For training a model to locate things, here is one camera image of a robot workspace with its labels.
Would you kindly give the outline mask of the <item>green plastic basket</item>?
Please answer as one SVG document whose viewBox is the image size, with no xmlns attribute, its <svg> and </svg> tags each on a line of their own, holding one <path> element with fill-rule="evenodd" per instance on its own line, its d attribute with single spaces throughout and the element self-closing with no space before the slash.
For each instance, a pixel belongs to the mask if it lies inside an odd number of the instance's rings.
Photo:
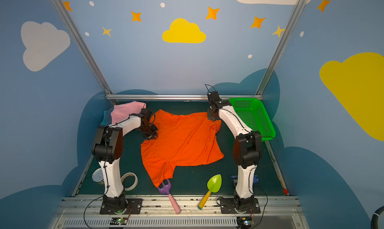
<svg viewBox="0 0 384 229">
<path fill-rule="evenodd" d="M 275 138 L 276 131 L 261 100 L 232 98 L 229 101 L 239 118 L 253 131 L 260 132 L 263 142 Z"/>
</svg>

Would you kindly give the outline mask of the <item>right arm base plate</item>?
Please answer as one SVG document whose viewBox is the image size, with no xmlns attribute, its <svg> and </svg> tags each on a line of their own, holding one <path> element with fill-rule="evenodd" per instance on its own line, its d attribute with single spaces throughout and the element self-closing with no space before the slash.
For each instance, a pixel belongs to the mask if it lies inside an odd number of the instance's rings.
<svg viewBox="0 0 384 229">
<path fill-rule="evenodd" d="M 219 197 L 217 204 L 222 214 L 260 214 L 261 208 L 258 199 L 254 199 L 248 206 L 235 206 L 234 198 Z"/>
</svg>

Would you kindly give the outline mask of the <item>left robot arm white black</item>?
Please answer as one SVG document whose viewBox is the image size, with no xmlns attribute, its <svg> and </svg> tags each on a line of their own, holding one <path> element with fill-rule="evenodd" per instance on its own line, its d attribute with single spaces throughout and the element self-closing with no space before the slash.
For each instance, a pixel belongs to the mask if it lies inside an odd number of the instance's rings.
<svg viewBox="0 0 384 229">
<path fill-rule="evenodd" d="M 143 108 L 120 122 L 101 125 L 97 129 L 92 154 L 103 173 L 105 192 L 103 205 L 123 207 L 126 204 L 125 189 L 121 181 L 120 158 L 123 154 L 123 137 L 139 129 L 146 140 L 156 139 L 157 127 L 151 122 L 152 111 Z"/>
</svg>

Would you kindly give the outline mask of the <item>orange t shirt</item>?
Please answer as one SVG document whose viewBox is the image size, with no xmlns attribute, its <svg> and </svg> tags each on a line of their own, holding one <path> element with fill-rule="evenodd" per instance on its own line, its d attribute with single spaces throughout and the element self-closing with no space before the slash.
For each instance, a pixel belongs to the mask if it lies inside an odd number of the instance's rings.
<svg viewBox="0 0 384 229">
<path fill-rule="evenodd" d="M 153 120 L 158 137 L 141 144 L 141 156 L 155 187 L 173 178 L 176 167 L 207 165 L 224 157 L 216 136 L 222 123 L 209 120 L 206 112 L 175 115 L 159 110 Z"/>
</svg>

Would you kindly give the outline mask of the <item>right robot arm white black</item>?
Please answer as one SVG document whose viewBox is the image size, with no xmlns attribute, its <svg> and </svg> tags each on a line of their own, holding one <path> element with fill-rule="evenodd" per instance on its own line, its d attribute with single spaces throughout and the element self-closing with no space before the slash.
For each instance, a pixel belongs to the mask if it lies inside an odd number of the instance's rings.
<svg viewBox="0 0 384 229">
<path fill-rule="evenodd" d="M 231 102 L 221 99 L 218 91 L 208 92 L 207 98 L 208 119 L 222 120 L 235 138 L 233 157 L 238 165 L 238 181 L 234 204 L 238 208 L 248 206 L 254 201 L 254 175 L 262 157 L 262 136 L 243 122 Z"/>
</svg>

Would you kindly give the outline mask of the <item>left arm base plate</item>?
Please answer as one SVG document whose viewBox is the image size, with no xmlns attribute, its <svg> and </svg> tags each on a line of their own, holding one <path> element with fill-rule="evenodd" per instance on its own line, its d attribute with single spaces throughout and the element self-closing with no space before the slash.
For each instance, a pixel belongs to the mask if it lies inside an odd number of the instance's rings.
<svg viewBox="0 0 384 229">
<path fill-rule="evenodd" d="M 126 199 L 125 207 L 115 207 L 103 203 L 100 209 L 100 215 L 138 215 L 141 212 L 142 203 L 142 198 Z"/>
</svg>

